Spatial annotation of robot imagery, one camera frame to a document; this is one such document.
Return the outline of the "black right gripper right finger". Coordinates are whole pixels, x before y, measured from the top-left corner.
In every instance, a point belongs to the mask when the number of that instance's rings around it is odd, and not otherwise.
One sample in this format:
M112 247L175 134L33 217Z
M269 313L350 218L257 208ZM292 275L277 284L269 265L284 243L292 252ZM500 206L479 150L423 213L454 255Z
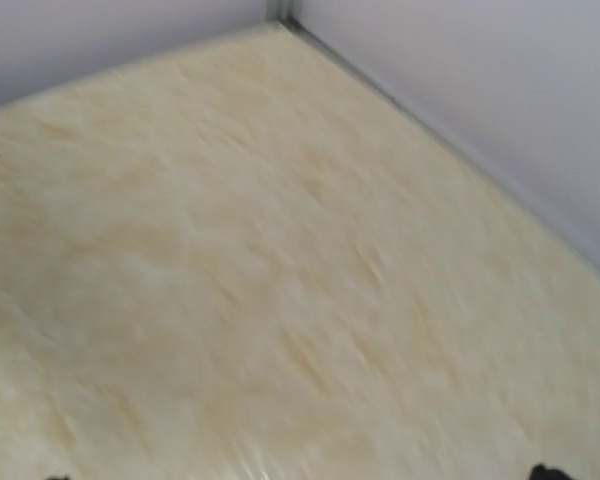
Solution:
M560 468L538 463L531 468L529 480L577 480L577 478Z

